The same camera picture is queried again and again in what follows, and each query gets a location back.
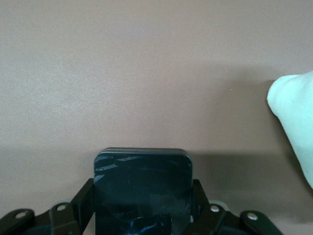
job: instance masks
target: beige surface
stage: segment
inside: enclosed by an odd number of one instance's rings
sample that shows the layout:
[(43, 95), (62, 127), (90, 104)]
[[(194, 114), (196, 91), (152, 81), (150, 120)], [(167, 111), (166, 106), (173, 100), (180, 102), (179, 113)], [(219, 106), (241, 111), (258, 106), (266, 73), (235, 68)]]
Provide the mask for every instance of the beige surface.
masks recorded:
[(313, 69), (312, 10), (2, 0), (0, 216), (71, 198), (105, 147), (178, 147), (209, 199), (311, 234), (312, 190), (265, 97), (272, 80)]

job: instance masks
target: folded towel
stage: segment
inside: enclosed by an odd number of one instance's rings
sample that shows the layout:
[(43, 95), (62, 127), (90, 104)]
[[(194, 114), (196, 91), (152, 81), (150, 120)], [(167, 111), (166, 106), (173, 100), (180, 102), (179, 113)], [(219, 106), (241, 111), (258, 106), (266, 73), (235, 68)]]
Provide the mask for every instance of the folded towel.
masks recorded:
[(280, 77), (270, 87), (267, 99), (313, 188), (313, 71)]

